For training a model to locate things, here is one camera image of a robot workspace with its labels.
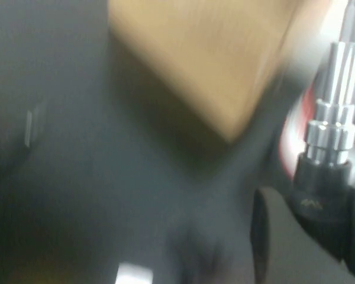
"dark gray surface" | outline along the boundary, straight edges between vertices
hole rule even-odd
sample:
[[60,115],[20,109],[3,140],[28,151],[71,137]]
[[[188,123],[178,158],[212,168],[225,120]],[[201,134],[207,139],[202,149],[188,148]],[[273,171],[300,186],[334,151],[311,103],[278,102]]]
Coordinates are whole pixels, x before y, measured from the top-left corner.
[[0,145],[22,131],[27,109],[49,102],[44,140],[0,183],[0,279],[47,259],[44,270],[67,270],[76,283],[113,283],[119,262],[177,283],[167,239],[194,222],[253,283],[252,193],[292,99],[263,103],[216,171],[189,174],[109,99],[122,89],[108,82],[106,14],[104,0],[0,1]]

